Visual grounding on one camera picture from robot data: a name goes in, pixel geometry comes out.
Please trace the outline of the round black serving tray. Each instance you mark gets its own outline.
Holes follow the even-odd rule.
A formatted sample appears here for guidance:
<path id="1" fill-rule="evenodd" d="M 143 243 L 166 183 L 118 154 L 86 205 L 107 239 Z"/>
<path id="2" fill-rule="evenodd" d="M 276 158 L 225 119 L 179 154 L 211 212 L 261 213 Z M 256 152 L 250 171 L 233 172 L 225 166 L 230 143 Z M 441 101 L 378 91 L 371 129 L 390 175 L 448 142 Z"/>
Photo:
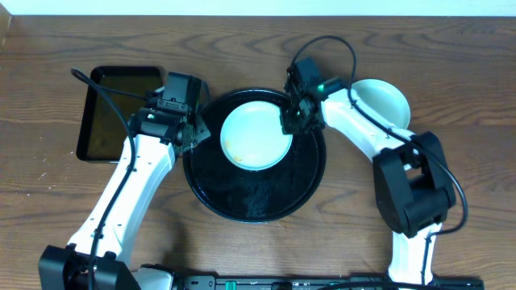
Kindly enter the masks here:
<path id="1" fill-rule="evenodd" d="M 185 178 L 197 198 L 218 215 L 237 222 L 270 222 L 295 212 L 323 178 L 327 152 L 323 133 L 295 135 L 286 156 L 271 168 L 251 172 L 223 154 L 220 131 L 229 113 L 251 101 L 281 106 L 289 97 L 271 89 L 242 89 L 211 101 L 200 115 L 210 137 L 183 154 Z"/>

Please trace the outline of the black rectangular water tray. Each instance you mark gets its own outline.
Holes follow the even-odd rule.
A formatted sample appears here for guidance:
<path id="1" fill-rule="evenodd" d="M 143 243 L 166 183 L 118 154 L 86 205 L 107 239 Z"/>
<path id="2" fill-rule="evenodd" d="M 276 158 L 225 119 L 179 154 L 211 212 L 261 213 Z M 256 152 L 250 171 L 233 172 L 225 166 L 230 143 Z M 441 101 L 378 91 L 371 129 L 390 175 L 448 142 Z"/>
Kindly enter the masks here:
<path id="1" fill-rule="evenodd" d="M 163 85 L 161 69 L 156 66 L 98 66 L 90 79 L 104 88 L 125 120 L 147 103 L 146 92 Z M 96 90 L 88 88 L 77 158 L 86 162 L 119 161 L 127 137 L 123 124 Z"/>

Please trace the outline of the light blue plate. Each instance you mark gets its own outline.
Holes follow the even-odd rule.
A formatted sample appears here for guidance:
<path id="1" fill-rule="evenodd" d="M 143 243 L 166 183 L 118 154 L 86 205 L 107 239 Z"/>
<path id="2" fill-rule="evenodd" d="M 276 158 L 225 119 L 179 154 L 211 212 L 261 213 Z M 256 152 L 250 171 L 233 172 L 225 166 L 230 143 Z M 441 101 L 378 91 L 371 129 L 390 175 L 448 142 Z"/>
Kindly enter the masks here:
<path id="1" fill-rule="evenodd" d="M 397 87 L 379 79 L 363 79 L 355 82 L 352 88 L 379 115 L 399 128 L 408 128 L 410 105 Z"/>
<path id="2" fill-rule="evenodd" d="M 280 116 L 280 107 L 268 101 L 250 101 L 232 110 L 220 131 L 225 157 L 248 171 L 279 163 L 293 142 L 292 135 L 283 133 Z"/>

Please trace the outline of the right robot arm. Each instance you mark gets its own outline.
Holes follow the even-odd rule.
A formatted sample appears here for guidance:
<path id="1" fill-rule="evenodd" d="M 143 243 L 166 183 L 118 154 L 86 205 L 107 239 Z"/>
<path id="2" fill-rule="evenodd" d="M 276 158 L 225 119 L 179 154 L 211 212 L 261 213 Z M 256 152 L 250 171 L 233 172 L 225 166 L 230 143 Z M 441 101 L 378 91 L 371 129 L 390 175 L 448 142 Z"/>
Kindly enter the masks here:
<path id="1" fill-rule="evenodd" d="M 282 110 L 288 133 L 329 126 L 347 137 L 372 162 L 377 208 L 393 231 L 388 275 L 398 284 L 429 285 L 431 260 L 443 222 L 456 204 L 443 148 L 427 132 L 408 129 L 410 107 L 390 83 L 339 78 L 285 83 L 290 103 Z"/>

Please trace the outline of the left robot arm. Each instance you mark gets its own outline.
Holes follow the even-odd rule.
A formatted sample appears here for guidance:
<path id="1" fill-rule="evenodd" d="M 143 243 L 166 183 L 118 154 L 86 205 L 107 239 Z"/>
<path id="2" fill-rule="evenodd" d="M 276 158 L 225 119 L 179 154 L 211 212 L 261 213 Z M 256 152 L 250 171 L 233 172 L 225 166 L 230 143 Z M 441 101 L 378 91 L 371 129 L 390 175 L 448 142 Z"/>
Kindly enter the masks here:
<path id="1" fill-rule="evenodd" d="M 125 123 L 118 165 L 98 203 L 66 247 L 48 246 L 38 269 L 44 289 L 172 289 L 161 266 L 130 271 L 150 202 L 179 155 L 210 137 L 196 109 L 142 108 Z"/>

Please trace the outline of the light blue plate top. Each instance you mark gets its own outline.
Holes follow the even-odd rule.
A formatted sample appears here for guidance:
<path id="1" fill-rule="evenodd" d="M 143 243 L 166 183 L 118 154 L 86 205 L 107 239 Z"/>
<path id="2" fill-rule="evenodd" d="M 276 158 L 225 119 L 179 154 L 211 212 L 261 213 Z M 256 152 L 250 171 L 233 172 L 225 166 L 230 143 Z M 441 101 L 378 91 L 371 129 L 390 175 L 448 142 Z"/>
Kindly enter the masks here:
<path id="1" fill-rule="evenodd" d="M 379 115 L 399 128 L 408 128 L 410 105 L 397 87 L 379 79 L 363 79 L 355 82 L 352 88 Z"/>

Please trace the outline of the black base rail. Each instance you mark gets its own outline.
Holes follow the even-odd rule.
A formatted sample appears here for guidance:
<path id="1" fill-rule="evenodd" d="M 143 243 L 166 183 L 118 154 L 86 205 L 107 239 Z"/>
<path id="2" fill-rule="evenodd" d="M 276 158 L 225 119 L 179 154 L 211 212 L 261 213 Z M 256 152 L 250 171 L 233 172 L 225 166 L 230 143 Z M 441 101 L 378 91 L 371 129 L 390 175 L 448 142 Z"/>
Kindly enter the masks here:
<path id="1" fill-rule="evenodd" d="M 337 278 L 176 275 L 172 290 L 389 290 L 451 289 L 484 290 L 474 278 L 435 278 L 428 284 L 393 282 L 386 275 L 355 275 Z"/>

